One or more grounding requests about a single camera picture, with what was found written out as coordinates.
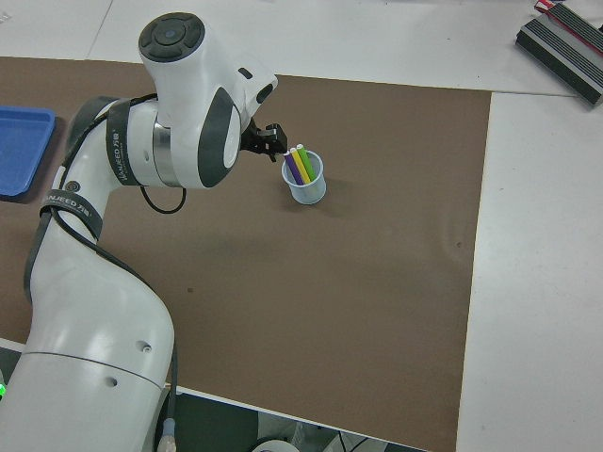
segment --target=brown mat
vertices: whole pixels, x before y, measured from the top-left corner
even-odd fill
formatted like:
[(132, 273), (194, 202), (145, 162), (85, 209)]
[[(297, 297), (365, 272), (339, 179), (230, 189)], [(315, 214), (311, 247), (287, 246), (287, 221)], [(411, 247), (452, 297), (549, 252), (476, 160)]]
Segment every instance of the brown mat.
[[(22, 278), (67, 121), (97, 94), (153, 90), (140, 65), (0, 58), (0, 103), (60, 117), (32, 193), (0, 202), (0, 336), (24, 342)], [(112, 195), (102, 245), (156, 289), (181, 384), (266, 409), (452, 451), (490, 94), (280, 77), (256, 115), (325, 163), (327, 195), (294, 203), (250, 153), (184, 210)], [(151, 190), (178, 203), (179, 190)]]

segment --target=cup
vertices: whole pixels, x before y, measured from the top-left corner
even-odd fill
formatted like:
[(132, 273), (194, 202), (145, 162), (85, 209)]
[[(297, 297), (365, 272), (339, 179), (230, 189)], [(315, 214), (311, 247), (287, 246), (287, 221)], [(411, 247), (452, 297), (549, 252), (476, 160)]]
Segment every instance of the cup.
[(303, 186), (298, 185), (297, 182), (295, 182), (293, 174), (291, 174), (291, 170), (286, 165), (286, 162), (283, 162), (281, 173), (283, 174), (283, 179), (285, 179), (285, 182), (289, 185), (291, 195), (295, 201), (300, 204), (316, 204), (322, 199), (327, 191), (327, 184), (324, 181), (324, 174), (322, 172), (322, 160), (316, 153), (313, 153), (312, 151), (306, 152), (308, 154), (308, 159), (310, 160), (310, 165), (312, 165), (314, 173), (317, 176), (314, 181)]

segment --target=blue tray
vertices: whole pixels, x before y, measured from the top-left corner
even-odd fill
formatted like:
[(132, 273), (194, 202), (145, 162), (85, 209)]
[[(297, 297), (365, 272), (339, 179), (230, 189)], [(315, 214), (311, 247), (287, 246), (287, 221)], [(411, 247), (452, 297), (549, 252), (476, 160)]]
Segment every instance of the blue tray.
[(52, 110), (0, 105), (0, 195), (29, 189), (54, 129)]

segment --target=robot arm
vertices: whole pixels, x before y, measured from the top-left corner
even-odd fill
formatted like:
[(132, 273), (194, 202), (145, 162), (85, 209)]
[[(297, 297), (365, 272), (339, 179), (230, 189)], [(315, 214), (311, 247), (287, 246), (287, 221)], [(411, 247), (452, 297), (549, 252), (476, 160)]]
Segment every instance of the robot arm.
[(229, 57), (199, 18), (155, 19), (139, 49), (156, 97), (107, 101), (43, 202), (25, 273), (32, 327), (0, 404), (0, 450), (140, 451), (173, 327), (150, 286), (96, 245), (109, 193), (210, 188), (241, 147), (272, 157), (286, 150), (278, 124), (262, 131), (253, 122), (276, 77)]

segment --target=silver metal band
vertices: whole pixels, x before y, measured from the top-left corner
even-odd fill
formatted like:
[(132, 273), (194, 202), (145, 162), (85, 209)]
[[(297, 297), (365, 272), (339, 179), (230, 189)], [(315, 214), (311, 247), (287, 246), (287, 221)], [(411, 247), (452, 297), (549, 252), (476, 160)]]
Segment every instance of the silver metal band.
[(157, 119), (153, 127), (153, 158), (155, 160), (155, 168), (159, 179), (166, 186), (181, 186), (173, 170), (171, 162), (171, 132), (170, 129), (164, 127)]

